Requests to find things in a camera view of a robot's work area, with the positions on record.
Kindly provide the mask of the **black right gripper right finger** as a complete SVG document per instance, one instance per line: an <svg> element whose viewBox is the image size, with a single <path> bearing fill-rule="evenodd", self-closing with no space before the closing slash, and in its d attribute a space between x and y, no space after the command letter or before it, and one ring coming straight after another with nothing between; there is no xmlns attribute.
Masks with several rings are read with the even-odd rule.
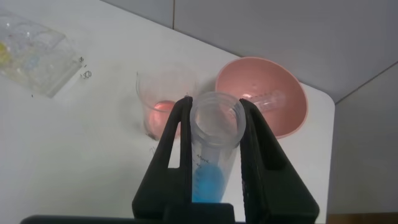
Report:
<svg viewBox="0 0 398 224"><path fill-rule="evenodd" d="M246 128L240 141L247 223L314 223L320 208L289 161L258 108L243 105Z"/></svg>

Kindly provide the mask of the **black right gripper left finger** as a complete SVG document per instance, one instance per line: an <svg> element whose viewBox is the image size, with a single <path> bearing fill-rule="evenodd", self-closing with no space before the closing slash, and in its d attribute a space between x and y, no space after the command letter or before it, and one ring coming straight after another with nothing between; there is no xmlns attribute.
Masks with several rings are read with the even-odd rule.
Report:
<svg viewBox="0 0 398 224"><path fill-rule="evenodd" d="M132 201L135 218L161 219L172 205L192 202L192 140L190 110L193 98L178 100L167 120L164 132L144 178ZM177 127L180 126L178 168L169 168Z"/></svg>

